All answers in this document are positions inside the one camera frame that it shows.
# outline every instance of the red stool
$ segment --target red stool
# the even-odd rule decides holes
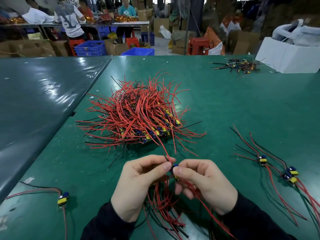
[[[187,55],[208,55],[209,40],[206,38],[190,38]]]
[[[125,42],[129,48],[140,47],[139,40],[137,38],[125,38]]]
[[[73,56],[77,56],[77,53],[75,51],[75,46],[84,43],[85,40],[69,40],[69,45],[72,51]]]

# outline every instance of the hand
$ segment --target hand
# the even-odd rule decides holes
[[[173,163],[176,161],[172,157],[170,160]],[[171,167],[171,163],[164,156],[158,155],[127,161],[111,197],[112,206],[118,216],[126,222],[135,222],[150,185],[165,176]]]
[[[203,198],[219,214],[230,212],[238,200],[238,191],[211,160],[186,159],[173,168],[174,175],[193,183]],[[196,197],[182,182],[176,183],[175,194],[189,199]]]

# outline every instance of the fingernail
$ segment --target fingernail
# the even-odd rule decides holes
[[[174,167],[173,168],[173,174],[177,175],[177,176],[181,176],[181,170],[182,170],[181,167]]]
[[[167,161],[167,162],[163,163],[162,166],[166,171],[169,171],[171,168],[171,162]]]

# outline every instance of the turquoise t-shirt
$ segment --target turquoise t-shirt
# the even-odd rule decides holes
[[[120,15],[125,15],[125,16],[134,16],[136,17],[136,11],[134,10],[134,7],[129,5],[129,7],[126,9],[124,5],[122,5],[119,9],[119,14]]]

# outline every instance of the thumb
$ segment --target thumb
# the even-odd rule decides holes
[[[164,176],[171,169],[171,167],[171,162],[166,161],[152,169],[150,172],[145,173],[143,177],[145,178],[148,184],[152,184],[152,182]]]
[[[190,168],[174,167],[173,174],[194,183],[198,188],[205,184],[206,177]]]

